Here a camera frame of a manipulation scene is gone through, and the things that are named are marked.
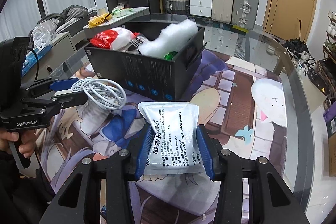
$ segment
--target laundry basket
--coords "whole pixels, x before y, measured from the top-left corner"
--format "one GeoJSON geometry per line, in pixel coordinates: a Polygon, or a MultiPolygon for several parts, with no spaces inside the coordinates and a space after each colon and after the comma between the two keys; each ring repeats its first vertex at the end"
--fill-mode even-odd
{"type": "Polygon", "coordinates": [[[173,14],[187,15],[189,0],[169,0],[169,7],[173,14]]]}

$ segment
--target white fluffy material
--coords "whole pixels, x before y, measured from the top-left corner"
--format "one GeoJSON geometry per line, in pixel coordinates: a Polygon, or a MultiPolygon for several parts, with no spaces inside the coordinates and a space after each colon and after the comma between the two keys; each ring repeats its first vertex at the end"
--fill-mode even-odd
{"type": "Polygon", "coordinates": [[[197,32],[197,24],[190,19],[172,23],[161,31],[157,39],[140,45],[138,49],[143,55],[163,58],[170,52],[179,52],[197,32]]]}

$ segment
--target coiled white cable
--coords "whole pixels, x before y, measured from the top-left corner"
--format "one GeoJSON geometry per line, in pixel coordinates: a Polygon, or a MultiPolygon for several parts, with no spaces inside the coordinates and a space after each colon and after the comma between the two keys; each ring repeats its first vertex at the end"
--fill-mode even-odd
{"type": "Polygon", "coordinates": [[[124,89],[112,80],[87,77],[77,81],[71,87],[72,92],[82,90],[89,99],[102,109],[117,110],[126,104],[124,89]],[[104,83],[110,83],[113,86],[108,86],[104,83]]]}

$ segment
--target clear plastic bag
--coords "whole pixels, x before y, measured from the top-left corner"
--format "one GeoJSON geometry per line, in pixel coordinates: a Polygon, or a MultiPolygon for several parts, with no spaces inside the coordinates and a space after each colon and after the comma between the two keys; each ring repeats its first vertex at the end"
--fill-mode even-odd
{"type": "Polygon", "coordinates": [[[37,25],[33,30],[34,44],[40,48],[44,48],[51,44],[50,32],[41,25],[37,25]]]}
{"type": "Polygon", "coordinates": [[[145,175],[204,172],[196,141],[199,107],[185,102],[142,102],[140,113],[156,135],[145,175]]]}

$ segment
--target metal screw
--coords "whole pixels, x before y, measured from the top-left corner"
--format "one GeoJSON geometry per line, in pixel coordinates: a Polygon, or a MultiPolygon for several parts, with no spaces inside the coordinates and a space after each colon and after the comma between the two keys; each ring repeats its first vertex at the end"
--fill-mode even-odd
{"type": "Polygon", "coordinates": [[[128,154],[128,150],[127,149],[121,149],[120,151],[119,151],[119,155],[120,156],[126,156],[128,154]]]}
{"type": "Polygon", "coordinates": [[[84,158],[83,160],[82,160],[82,163],[83,164],[89,164],[91,162],[91,159],[90,158],[84,158]]]}
{"type": "Polygon", "coordinates": [[[260,157],[258,160],[261,164],[266,164],[267,163],[267,159],[265,157],[260,157]]]}
{"type": "Polygon", "coordinates": [[[222,150],[221,150],[221,154],[222,154],[223,156],[229,156],[229,155],[231,154],[231,151],[228,150],[228,149],[222,149],[222,150]]]}

